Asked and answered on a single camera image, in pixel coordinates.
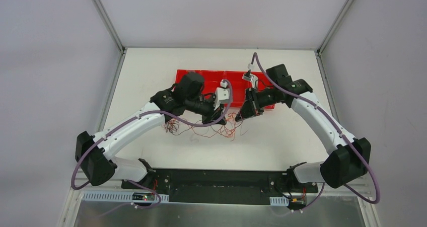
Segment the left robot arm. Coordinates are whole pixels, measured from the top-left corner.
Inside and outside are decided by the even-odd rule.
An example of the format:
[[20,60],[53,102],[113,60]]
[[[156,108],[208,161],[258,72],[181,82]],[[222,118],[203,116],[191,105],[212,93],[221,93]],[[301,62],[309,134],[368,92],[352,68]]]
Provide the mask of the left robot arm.
[[[224,123],[233,100],[229,80],[223,79],[215,92],[203,94],[204,77],[191,71],[181,81],[158,91],[150,100],[125,120],[93,135],[87,131],[77,136],[72,174],[72,188],[82,189],[87,184],[100,186],[109,180],[134,181],[140,188],[153,184],[152,168],[143,160],[118,158],[116,155],[144,133],[176,119],[192,127],[209,127]],[[75,178],[81,169],[87,183],[77,186]]]

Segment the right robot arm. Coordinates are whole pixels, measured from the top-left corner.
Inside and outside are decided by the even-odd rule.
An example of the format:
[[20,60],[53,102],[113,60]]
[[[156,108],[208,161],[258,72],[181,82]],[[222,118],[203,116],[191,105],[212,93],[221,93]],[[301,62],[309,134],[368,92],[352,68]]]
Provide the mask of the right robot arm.
[[328,113],[322,113],[322,106],[312,88],[303,79],[292,80],[286,66],[279,64],[266,70],[266,74],[275,84],[289,91],[288,95],[276,87],[257,90],[247,88],[245,101],[235,121],[263,114],[264,107],[276,103],[286,104],[300,115],[314,131],[328,153],[323,162],[300,163],[288,169],[286,186],[297,192],[309,182],[324,182],[332,188],[338,188],[368,172],[371,144],[366,138],[356,138],[345,132]]

